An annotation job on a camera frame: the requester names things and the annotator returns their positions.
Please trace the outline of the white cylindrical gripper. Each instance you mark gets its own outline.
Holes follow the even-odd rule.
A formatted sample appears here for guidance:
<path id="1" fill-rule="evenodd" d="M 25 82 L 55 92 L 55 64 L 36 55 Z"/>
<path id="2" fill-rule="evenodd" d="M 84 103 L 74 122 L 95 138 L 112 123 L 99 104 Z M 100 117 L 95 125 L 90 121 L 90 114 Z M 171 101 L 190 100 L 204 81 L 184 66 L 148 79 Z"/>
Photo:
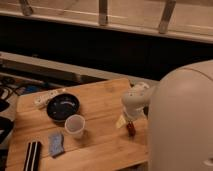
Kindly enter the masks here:
<path id="1" fill-rule="evenodd" d="M 121 115 L 116 122 L 116 128 L 120 129 L 121 127 L 127 124 L 127 121 L 135 121 L 144 116 L 142 108 L 124 108 L 124 115 Z"/>

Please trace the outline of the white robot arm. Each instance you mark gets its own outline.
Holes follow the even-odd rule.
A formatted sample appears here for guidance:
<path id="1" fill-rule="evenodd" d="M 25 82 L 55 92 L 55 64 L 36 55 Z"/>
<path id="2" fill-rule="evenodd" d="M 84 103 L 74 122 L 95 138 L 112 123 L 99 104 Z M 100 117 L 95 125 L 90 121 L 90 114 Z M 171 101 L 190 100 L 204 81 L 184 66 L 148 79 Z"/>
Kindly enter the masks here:
<path id="1" fill-rule="evenodd" d="M 179 67 L 121 98 L 121 128 L 148 121 L 149 171 L 213 171 L 213 60 Z"/>

